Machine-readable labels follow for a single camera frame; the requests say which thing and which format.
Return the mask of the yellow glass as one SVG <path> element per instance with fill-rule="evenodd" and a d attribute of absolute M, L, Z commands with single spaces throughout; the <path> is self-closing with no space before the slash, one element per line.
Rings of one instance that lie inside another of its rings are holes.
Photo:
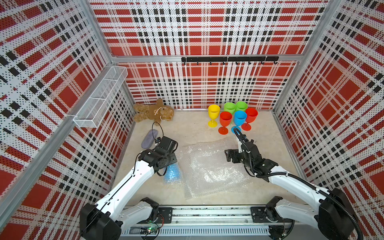
<path fill-rule="evenodd" d="M 220 110 L 221 108 L 218 105 L 209 106 L 208 111 L 209 111 L 209 117 L 211 120 L 209 121 L 208 125 L 210 128 L 215 128 L 218 125 L 218 123 L 216 122 L 216 119 L 220 115 Z"/>

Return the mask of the pink glass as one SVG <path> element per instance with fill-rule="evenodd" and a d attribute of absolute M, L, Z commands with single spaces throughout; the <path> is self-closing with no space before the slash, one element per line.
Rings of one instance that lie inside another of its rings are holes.
<path fill-rule="evenodd" d="M 220 124 L 221 124 L 221 127 L 219 128 L 218 132 L 221 135 L 228 134 L 229 130 L 227 129 L 227 127 L 230 125 L 230 123 L 232 121 L 232 117 L 233 117 L 233 115 L 231 113 L 229 113 L 229 112 L 222 112 L 220 114 Z"/>

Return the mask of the red glass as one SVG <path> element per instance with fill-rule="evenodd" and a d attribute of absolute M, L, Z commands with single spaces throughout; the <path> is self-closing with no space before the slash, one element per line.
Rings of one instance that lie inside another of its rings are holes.
<path fill-rule="evenodd" d="M 254 108 L 247 108 L 246 109 L 247 118 L 244 124 L 242 124 L 242 129 L 244 131 L 250 131 L 252 129 L 252 126 L 250 123 L 254 122 L 255 119 L 258 116 L 258 111 Z"/>

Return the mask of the bubble wrap sheet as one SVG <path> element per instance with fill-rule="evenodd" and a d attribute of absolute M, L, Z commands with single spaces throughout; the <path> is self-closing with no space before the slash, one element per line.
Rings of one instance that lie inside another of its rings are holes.
<path fill-rule="evenodd" d="M 233 138 L 183 146 L 178 154 L 185 196 L 244 193 L 250 178 L 241 164 L 227 162 L 225 150 L 237 149 Z"/>

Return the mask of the green wine glass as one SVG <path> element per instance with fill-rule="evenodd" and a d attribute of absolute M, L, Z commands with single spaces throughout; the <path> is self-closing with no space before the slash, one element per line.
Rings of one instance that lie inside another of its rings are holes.
<path fill-rule="evenodd" d="M 230 114 L 234 114 L 236 111 L 236 104 L 228 102 L 224 104 L 224 112 L 228 112 Z"/>
<path fill-rule="evenodd" d="M 248 108 L 248 104 L 245 102 L 237 102 L 236 103 L 236 112 L 237 111 L 242 111 L 245 112 Z"/>

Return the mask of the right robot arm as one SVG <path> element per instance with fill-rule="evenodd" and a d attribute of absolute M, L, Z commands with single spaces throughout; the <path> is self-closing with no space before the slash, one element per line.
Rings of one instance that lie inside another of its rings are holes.
<path fill-rule="evenodd" d="M 329 240 L 347 240 L 353 232 L 357 233 L 358 240 L 364 239 L 359 218 L 342 190 L 329 190 L 291 174 L 278 163 L 263 158 L 254 141 L 248 140 L 239 128 L 233 130 L 238 148 L 225 150 L 227 161 L 243 164 L 250 176 L 277 185 L 304 201 L 304 204 L 295 204 L 273 197 L 265 208 L 270 222 L 297 221 L 318 229 Z"/>

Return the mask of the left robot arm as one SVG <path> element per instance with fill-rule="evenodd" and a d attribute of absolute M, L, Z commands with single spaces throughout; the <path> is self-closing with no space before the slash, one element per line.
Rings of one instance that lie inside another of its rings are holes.
<path fill-rule="evenodd" d="M 166 136 L 155 139 L 155 147 L 138 153 L 133 168 L 103 198 L 86 204 L 80 212 L 80 237 L 86 240 L 117 240 L 123 231 L 140 223 L 155 224 L 159 204 L 143 198 L 125 208 L 140 187 L 160 170 L 177 162 L 178 142 Z"/>

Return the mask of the light blue glass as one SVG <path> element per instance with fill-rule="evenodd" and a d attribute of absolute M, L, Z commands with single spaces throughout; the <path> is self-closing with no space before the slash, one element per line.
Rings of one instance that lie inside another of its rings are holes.
<path fill-rule="evenodd" d="M 241 126 L 245 123 L 247 119 L 247 114 L 246 112 L 243 111 L 236 111 L 234 114 L 234 124 L 235 126 L 231 128 L 232 133 L 235 133 L 235 129 L 241 130 Z"/>

